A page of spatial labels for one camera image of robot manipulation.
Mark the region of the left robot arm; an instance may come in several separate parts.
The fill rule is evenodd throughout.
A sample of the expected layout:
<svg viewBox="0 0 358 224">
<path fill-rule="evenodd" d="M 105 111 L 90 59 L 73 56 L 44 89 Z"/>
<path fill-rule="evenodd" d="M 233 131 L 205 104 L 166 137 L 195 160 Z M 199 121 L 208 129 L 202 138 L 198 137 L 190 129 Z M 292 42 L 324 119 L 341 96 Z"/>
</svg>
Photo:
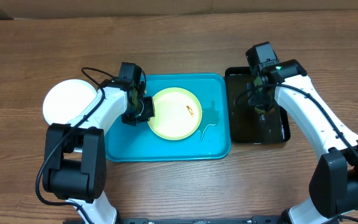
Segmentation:
<svg viewBox="0 0 358 224">
<path fill-rule="evenodd" d="M 74 207 L 84 223 L 119 223 L 104 192 L 106 134 L 115 121 L 136 126 L 152 117 L 145 87 L 133 78 L 107 79 L 97 88 L 76 79 L 55 85 L 44 99 L 49 127 L 36 193 L 53 193 L 57 206 Z"/>
</svg>

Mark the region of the black water tray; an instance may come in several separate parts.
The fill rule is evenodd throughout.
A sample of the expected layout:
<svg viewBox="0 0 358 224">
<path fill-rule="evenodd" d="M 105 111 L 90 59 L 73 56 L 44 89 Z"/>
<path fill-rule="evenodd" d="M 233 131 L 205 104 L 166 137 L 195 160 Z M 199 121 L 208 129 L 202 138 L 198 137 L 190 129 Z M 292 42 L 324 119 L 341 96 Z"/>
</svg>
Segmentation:
<svg viewBox="0 0 358 224">
<path fill-rule="evenodd" d="M 231 140 L 238 144 L 276 144 L 287 142 L 290 126 L 287 112 L 275 105 L 270 111 L 249 106 L 243 96 L 238 104 L 234 101 L 254 81 L 249 67 L 229 67 L 224 76 Z"/>
</svg>

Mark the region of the lime green plate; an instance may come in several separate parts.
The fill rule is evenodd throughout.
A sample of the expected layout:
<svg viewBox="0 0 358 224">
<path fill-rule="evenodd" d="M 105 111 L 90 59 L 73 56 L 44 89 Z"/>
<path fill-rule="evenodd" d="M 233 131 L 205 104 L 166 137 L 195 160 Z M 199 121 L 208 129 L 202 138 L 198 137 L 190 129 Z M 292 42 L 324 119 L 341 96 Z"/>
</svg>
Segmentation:
<svg viewBox="0 0 358 224">
<path fill-rule="evenodd" d="M 155 116 L 148 125 L 159 137 L 177 141 L 191 136 L 201 124 L 199 99 L 184 88 L 166 88 L 152 97 Z"/>
</svg>

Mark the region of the white plate front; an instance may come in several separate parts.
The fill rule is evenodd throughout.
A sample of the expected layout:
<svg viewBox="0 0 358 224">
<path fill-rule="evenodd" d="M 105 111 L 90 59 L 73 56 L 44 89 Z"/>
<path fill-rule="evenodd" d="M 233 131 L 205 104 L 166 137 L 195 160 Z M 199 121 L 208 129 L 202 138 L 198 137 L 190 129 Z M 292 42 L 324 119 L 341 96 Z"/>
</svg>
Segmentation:
<svg viewBox="0 0 358 224">
<path fill-rule="evenodd" d="M 55 85 L 44 98 L 42 112 L 48 124 L 66 124 L 77 117 L 96 97 L 94 87 L 71 79 Z"/>
</svg>

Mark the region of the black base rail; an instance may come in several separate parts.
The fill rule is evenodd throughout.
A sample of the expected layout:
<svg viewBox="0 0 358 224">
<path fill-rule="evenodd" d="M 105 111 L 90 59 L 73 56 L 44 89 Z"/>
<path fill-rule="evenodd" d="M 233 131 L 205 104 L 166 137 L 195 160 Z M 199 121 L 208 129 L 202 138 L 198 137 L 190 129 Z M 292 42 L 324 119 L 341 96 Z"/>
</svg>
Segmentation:
<svg viewBox="0 0 358 224">
<path fill-rule="evenodd" d="M 252 218 L 213 218 L 213 219 L 161 219 L 120 218 L 115 224 L 290 224 L 289 219 L 280 215 L 256 215 Z"/>
</svg>

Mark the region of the teal plastic tray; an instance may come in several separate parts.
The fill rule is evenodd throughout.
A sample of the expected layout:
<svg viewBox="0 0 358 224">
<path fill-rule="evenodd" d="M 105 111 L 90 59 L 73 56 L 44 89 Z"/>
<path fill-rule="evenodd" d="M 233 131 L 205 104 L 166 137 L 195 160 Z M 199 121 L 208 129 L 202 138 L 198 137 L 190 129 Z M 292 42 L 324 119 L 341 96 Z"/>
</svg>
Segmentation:
<svg viewBox="0 0 358 224">
<path fill-rule="evenodd" d="M 114 162 L 188 161 L 221 159 L 231 148 L 226 84 L 215 73 L 147 76 L 147 95 L 179 87 L 201 103 L 203 118 L 189 137 L 171 141 L 157 136 L 147 123 L 129 126 L 117 119 L 106 133 L 106 157 Z"/>
</svg>

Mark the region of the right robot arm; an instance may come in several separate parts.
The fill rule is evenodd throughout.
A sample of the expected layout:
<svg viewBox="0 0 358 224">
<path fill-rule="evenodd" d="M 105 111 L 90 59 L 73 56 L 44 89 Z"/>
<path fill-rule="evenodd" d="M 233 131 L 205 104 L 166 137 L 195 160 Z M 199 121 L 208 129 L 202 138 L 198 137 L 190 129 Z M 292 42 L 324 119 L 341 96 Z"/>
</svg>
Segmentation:
<svg viewBox="0 0 358 224">
<path fill-rule="evenodd" d="M 250 105 L 281 106 L 302 130 L 318 159 L 309 197 L 288 210 L 282 223 L 332 223 L 358 210 L 358 135 L 346 127 L 315 90 L 296 61 L 248 61 L 255 77 L 245 94 Z"/>
</svg>

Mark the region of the green yellow sponge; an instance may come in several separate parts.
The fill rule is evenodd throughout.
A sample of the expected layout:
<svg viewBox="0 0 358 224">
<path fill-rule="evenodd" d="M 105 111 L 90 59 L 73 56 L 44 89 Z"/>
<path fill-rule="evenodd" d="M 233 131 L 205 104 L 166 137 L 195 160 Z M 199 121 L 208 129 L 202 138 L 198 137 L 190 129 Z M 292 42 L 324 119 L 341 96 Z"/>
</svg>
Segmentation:
<svg viewBox="0 0 358 224">
<path fill-rule="evenodd" d="M 274 105 L 259 105 L 255 107 L 255 110 L 258 113 L 270 113 L 274 111 L 274 107 Z"/>
</svg>

